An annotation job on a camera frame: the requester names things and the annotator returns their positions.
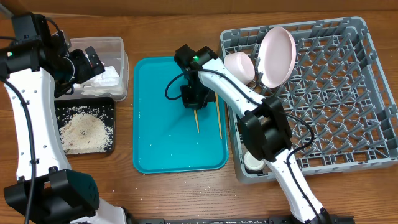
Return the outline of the clear plastic waste bin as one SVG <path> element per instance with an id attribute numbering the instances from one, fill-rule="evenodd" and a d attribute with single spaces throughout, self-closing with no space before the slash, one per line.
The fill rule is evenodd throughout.
<path id="1" fill-rule="evenodd" d="M 82 84 L 74 85 L 74 93 L 63 95 L 59 100 L 110 97 L 122 101 L 127 97 L 129 83 L 129 62 L 120 37 L 84 37 L 71 39 L 70 50 L 92 46 L 105 71 Z"/>

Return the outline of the crumpled white tissue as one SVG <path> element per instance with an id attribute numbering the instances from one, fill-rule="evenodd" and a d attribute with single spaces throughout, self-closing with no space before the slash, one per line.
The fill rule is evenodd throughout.
<path id="1" fill-rule="evenodd" d="M 100 96 L 106 93 L 121 95 L 120 76 L 113 66 L 105 67 L 105 71 L 82 84 L 74 84 L 74 88 L 82 88 L 83 95 Z"/>

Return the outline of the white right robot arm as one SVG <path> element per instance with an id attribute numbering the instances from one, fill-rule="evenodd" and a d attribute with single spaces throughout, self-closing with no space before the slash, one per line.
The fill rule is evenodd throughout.
<path id="1" fill-rule="evenodd" d="M 239 81 L 209 47 L 198 51 L 183 45 L 175 63 L 187 80 L 179 98 L 185 108 L 200 110 L 220 96 L 239 117 L 244 145 L 251 155 L 264 161 L 287 197 L 294 223 L 332 223 L 322 203 L 310 190 L 295 159 L 292 131 L 280 100 L 256 93 Z"/>

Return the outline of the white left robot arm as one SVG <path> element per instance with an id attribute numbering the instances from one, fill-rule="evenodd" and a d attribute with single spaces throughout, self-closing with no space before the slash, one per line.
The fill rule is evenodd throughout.
<path id="1" fill-rule="evenodd" d="M 28 12 L 11 19 L 14 37 L 1 49 L 1 82 L 9 95 L 19 151 L 17 182 L 6 203 L 26 223 L 133 223 L 124 208 L 103 200 L 94 178 L 72 170 L 62 149 L 56 98 L 104 71 L 96 51 L 70 50 L 53 21 Z"/>

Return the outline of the teal plastic tray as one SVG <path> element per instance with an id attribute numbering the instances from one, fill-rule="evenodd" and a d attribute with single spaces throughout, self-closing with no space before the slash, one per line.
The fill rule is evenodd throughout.
<path id="1" fill-rule="evenodd" d="M 220 139 L 216 103 L 194 112 L 185 108 L 180 94 L 186 83 L 173 57 L 150 57 L 134 68 L 132 161 L 143 174 L 217 170 L 228 160 L 226 110 L 219 100 Z"/>

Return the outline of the white round plate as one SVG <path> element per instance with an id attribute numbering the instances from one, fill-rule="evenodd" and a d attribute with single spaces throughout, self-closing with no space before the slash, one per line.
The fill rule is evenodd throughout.
<path id="1" fill-rule="evenodd" d="M 268 88 L 284 84 L 292 74 L 296 60 L 294 38 L 283 27 L 272 28 L 263 38 L 257 58 L 261 82 Z"/>

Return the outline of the white paper cup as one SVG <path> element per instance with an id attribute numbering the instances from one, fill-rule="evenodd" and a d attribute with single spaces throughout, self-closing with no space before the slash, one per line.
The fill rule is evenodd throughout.
<path id="1" fill-rule="evenodd" d="M 246 152 L 243 157 L 245 170 L 249 174 L 261 173 L 266 166 L 263 160 L 257 160 L 250 152 Z"/>

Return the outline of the wooden chopstick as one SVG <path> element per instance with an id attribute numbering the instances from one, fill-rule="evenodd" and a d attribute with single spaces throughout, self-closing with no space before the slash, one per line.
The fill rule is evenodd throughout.
<path id="1" fill-rule="evenodd" d="M 220 115 L 220 106 L 218 101 L 218 94 L 215 93 L 215 103 L 216 103 L 216 110 L 217 110 L 217 117 L 218 117 L 218 129 L 220 134 L 220 139 L 223 139 L 222 128 L 221 128 L 221 115 Z"/>
<path id="2" fill-rule="evenodd" d="M 195 123 L 196 123 L 196 127 L 197 127 L 197 132 L 198 134 L 200 133 L 200 127 L 199 127 L 199 123 L 198 123 L 198 116 L 197 116 L 197 110 L 193 110 L 194 112 L 194 117 L 195 117 Z"/>

